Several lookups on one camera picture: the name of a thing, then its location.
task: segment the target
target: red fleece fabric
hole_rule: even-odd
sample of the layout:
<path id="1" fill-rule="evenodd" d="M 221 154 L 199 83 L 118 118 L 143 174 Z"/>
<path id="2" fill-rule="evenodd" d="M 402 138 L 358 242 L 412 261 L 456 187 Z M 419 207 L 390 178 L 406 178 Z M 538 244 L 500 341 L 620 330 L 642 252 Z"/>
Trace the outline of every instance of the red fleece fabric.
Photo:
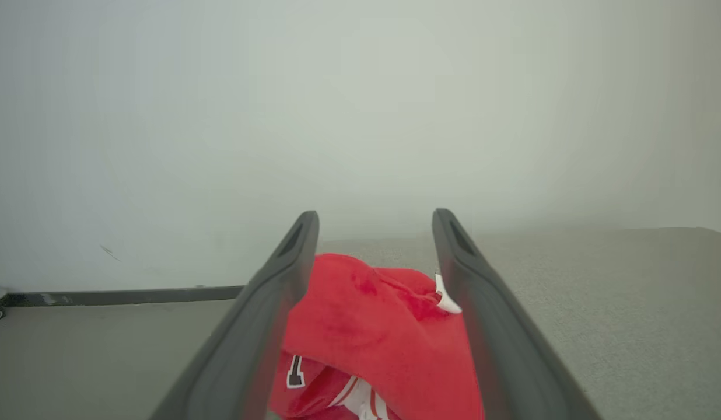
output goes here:
<path id="1" fill-rule="evenodd" d="M 484 419 L 464 319 L 438 308 L 432 279 L 336 254 L 317 256 L 311 275 L 288 317 L 270 398 L 275 412 L 352 418 L 344 407 L 326 407 L 355 375 L 402 420 Z M 286 388 L 294 355 L 304 357 L 310 386 Z"/>

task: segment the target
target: speckled gray surface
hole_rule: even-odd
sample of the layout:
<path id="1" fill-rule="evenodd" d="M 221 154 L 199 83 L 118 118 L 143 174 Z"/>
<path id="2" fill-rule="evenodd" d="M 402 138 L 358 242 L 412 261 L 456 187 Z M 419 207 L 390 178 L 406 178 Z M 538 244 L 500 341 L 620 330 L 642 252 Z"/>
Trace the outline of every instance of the speckled gray surface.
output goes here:
<path id="1" fill-rule="evenodd" d="M 721 419 L 721 234 L 476 236 L 605 419 Z M 436 269 L 430 237 L 332 241 Z M 230 305 L 15 308 L 0 321 L 0 420 L 140 418 Z"/>

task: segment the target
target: dark gray baseboard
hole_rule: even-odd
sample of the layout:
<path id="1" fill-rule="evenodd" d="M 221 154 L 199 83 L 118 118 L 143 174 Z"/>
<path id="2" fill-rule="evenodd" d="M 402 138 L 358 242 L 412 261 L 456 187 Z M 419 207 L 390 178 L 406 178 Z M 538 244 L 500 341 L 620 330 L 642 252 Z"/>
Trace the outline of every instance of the dark gray baseboard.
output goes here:
<path id="1" fill-rule="evenodd" d="M 140 303 L 227 300 L 238 296 L 242 285 L 193 289 L 115 290 L 115 292 L 10 293 L 6 306 L 102 306 Z"/>

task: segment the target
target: red cloth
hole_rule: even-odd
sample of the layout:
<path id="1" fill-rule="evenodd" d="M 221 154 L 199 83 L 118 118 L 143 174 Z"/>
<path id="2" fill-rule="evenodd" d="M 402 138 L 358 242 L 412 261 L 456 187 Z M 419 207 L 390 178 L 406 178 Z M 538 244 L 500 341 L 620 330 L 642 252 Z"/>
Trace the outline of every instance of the red cloth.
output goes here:
<path id="1" fill-rule="evenodd" d="M 310 420 L 358 418 L 329 407 L 355 375 L 383 397 L 390 418 L 484 418 L 464 319 L 438 308 L 429 277 L 335 254 L 317 256 L 311 275 L 288 317 L 273 411 Z M 304 383 L 289 388 L 288 376 L 298 371 L 294 355 L 302 356 Z"/>

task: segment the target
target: wall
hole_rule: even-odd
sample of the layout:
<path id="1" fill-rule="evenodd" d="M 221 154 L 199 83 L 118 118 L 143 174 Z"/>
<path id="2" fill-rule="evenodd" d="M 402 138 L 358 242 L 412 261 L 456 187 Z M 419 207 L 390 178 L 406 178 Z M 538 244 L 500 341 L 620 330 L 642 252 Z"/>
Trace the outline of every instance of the wall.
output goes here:
<path id="1" fill-rule="evenodd" d="M 443 206 L 721 230 L 721 2 L 0 1 L 0 284 L 243 284 L 302 210 Z"/>

